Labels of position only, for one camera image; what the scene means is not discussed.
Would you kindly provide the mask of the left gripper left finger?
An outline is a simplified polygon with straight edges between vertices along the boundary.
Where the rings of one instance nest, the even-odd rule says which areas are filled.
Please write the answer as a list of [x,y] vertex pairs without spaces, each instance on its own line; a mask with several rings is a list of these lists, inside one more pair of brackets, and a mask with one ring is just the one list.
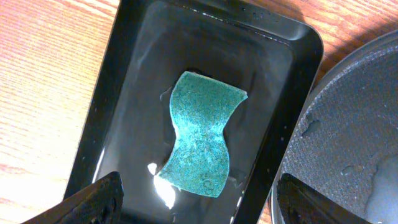
[[120,219],[123,197],[123,183],[119,172],[110,172],[23,224],[116,224]]

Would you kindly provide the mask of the green and yellow sponge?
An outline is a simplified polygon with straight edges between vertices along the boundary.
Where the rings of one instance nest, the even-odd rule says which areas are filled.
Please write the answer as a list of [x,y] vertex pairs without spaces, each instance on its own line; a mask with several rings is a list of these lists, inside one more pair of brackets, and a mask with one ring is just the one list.
[[169,103],[175,142],[158,177],[181,190],[217,198],[230,165],[223,130],[247,97],[244,90],[229,84],[183,72]]

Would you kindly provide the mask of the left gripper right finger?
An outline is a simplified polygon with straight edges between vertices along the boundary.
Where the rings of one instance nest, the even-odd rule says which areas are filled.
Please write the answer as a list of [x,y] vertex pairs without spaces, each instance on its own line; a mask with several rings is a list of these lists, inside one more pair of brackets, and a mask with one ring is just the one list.
[[291,174],[282,174],[276,192],[285,223],[370,224]]

